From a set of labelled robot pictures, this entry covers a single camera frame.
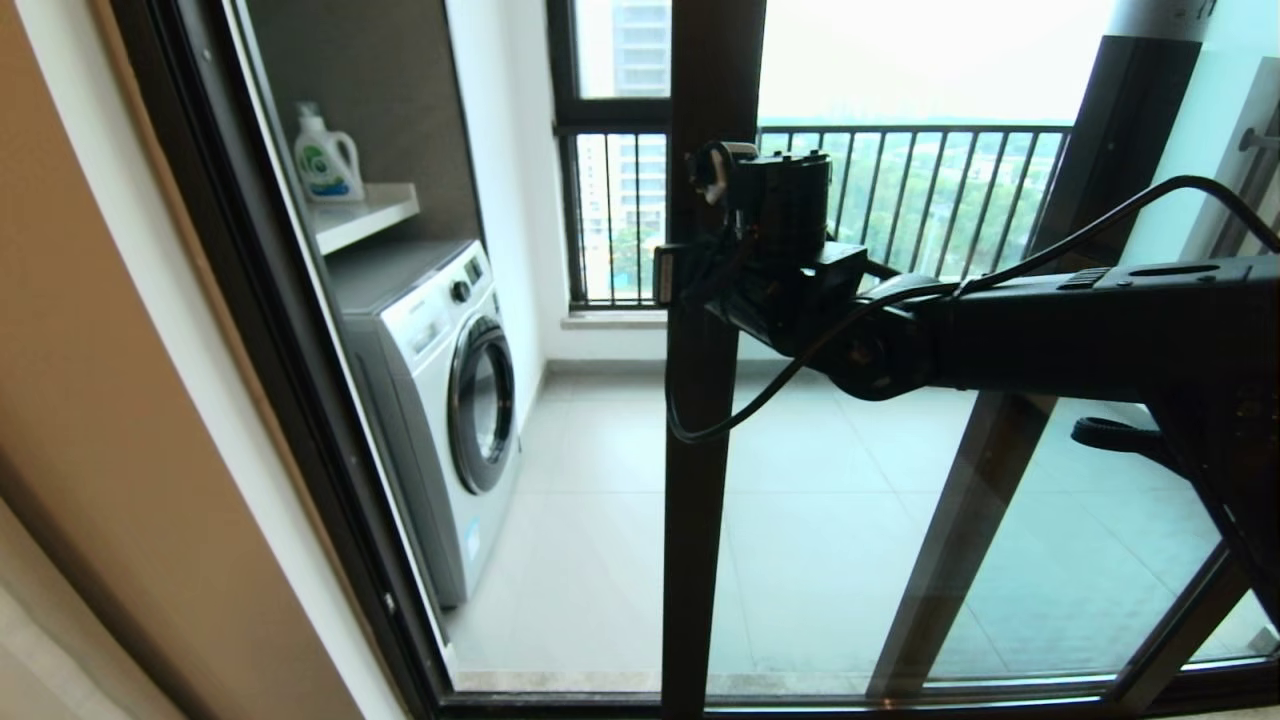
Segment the white front-load washing machine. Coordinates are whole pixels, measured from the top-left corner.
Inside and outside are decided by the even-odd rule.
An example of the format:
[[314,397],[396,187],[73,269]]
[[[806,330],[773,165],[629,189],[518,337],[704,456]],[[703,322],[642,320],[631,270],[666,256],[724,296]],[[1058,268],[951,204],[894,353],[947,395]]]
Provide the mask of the white front-load washing machine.
[[443,609],[475,594],[521,443],[515,360],[477,240],[397,241],[329,260],[353,372]]

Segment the white detergent bottle green label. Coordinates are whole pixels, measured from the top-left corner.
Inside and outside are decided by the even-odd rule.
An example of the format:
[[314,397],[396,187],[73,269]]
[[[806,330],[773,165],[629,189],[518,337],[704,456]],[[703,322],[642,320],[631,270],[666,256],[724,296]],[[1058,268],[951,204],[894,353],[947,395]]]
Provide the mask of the white detergent bottle green label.
[[353,138],[326,126],[316,102],[297,102],[293,160],[311,202],[364,202],[366,188]]

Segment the long grey stone sill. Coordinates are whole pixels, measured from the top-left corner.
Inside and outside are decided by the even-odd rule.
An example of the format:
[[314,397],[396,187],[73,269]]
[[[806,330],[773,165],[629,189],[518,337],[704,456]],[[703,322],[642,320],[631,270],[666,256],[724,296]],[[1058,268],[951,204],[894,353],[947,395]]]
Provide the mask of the long grey stone sill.
[[562,331],[659,331],[667,325],[667,313],[654,307],[594,307],[568,311]]

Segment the long black balcony railing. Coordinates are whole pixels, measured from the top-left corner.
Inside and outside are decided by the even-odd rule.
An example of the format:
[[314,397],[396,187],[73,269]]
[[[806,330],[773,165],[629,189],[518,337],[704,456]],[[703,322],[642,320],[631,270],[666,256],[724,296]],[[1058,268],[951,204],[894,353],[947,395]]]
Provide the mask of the long black balcony railing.
[[[896,272],[960,281],[1030,251],[1062,164],[1066,126],[772,126],[765,155],[824,154],[826,227]],[[667,236],[663,133],[563,133],[568,306],[653,306],[650,266]]]

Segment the dark framed fixed glass panel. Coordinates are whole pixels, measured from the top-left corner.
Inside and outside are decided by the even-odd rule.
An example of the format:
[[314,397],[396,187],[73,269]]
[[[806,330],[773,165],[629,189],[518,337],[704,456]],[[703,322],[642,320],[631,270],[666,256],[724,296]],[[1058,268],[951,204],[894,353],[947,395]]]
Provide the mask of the dark framed fixed glass panel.
[[1274,518],[1277,259],[1230,196],[1280,104],[1280,0],[1018,0],[1012,110],[1068,119],[1029,231],[934,305],[969,409],[867,685],[883,708],[1139,716],[1274,698],[1222,480]]

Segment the dark balcony window frame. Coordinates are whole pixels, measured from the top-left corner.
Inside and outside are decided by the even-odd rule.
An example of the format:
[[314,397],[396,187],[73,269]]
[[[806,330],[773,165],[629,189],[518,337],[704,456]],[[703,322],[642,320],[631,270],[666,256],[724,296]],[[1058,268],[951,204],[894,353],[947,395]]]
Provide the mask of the dark balcony window frame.
[[668,231],[673,0],[544,8],[570,309],[649,309]]

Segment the white wall shelf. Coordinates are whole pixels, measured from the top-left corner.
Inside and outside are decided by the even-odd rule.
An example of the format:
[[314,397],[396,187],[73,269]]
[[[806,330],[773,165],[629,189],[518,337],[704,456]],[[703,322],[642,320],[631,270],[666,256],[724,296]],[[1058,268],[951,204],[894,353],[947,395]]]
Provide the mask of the white wall shelf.
[[323,256],[332,255],[367,237],[420,214],[419,193],[412,183],[371,183],[360,202],[307,202],[314,238]]

